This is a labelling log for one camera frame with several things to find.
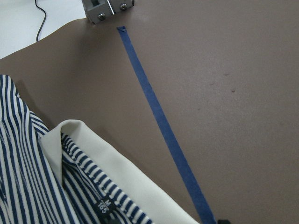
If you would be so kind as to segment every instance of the size label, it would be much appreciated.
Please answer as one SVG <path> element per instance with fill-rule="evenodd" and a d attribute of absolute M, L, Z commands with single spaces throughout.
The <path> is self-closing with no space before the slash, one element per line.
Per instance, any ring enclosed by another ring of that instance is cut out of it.
<path fill-rule="evenodd" d="M 105 197 L 100 199 L 94 205 L 94 207 L 100 217 L 106 218 L 116 208 L 116 205 L 114 204 L 113 200 L 111 200 L 110 197 L 106 195 Z"/>

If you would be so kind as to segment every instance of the blue tape strip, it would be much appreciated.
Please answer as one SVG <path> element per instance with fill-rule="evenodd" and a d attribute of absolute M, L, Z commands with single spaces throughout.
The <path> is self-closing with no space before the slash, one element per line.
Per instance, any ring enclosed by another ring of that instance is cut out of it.
<path fill-rule="evenodd" d="M 146 99 L 154 113 L 156 121 L 159 125 L 164 140 L 169 148 L 169 151 L 173 157 L 175 164 L 181 174 L 181 177 L 187 187 L 187 190 L 192 198 L 195 208 L 200 216 L 203 224 L 216 224 L 216 220 L 213 213 L 200 190 L 199 184 L 197 183 L 194 174 L 180 148 L 176 137 L 174 136 L 172 129 L 167 121 L 167 118 L 160 106 L 160 103 L 149 83 L 149 80 L 141 66 L 141 63 L 137 57 L 134 47 L 131 43 L 129 35 L 125 27 L 117 28 L 122 42 L 125 46 L 129 59 L 132 63 L 134 71 L 137 75 L 139 83 L 143 89 Z"/>

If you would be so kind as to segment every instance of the striped shirt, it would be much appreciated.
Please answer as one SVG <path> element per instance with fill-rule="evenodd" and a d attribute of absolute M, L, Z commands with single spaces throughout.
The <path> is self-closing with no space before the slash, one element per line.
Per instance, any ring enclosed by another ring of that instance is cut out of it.
<path fill-rule="evenodd" d="M 61 185 L 38 143 L 47 127 L 22 101 L 9 76 L 1 75 L 0 90 L 0 222 L 100 223 L 94 204 L 109 195 L 117 208 L 107 222 L 152 223 L 66 135 Z"/>
<path fill-rule="evenodd" d="M 197 223 L 82 121 L 49 132 L 9 76 L 0 91 L 0 223 Z"/>

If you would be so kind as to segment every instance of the black cable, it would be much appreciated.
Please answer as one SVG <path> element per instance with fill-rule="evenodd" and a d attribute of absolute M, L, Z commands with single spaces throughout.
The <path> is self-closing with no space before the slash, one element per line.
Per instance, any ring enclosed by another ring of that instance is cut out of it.
<path fill-rule="evenodd" d="M 44 23 L 45 23 L 45 21 L 46 21 L 47 14 L 46 14 L 45 10 L 43 10 L 42 8 L 40 8 L 40 7 L 37 5 L 37 2 L 36 2 L 36 7 L 37 7 L 38 9 L 42 10 L 43 13 L 45 14 L 45 17 L 44 17 L 44 19 L 43 19 L 43 22 L 42 22 L 42 24 L 41 24 L 41 27 L 39 28 L 38 33 L 37 33 L 37 35 L 36 35 L 36 42 L 38 42 L 38 36 L 39 36 L 39 34 L 40 34 L 40 32 L 41 32 L 41 30 L 42 30 L 42 28 L 43 28 L 43 25 L 44 25 Z"/>

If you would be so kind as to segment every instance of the brown mat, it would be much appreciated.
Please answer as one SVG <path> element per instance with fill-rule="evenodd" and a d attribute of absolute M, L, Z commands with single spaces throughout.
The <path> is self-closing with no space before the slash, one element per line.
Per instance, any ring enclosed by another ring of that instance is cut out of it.
<path fill-rule="evenodd" d="M 49 128 L 83 120 L 190 215 L 192 201 L 130 65 L 125 25 L 216 218 L 299 220 L 299 2 L 136 1 L 0 60 Z"/>

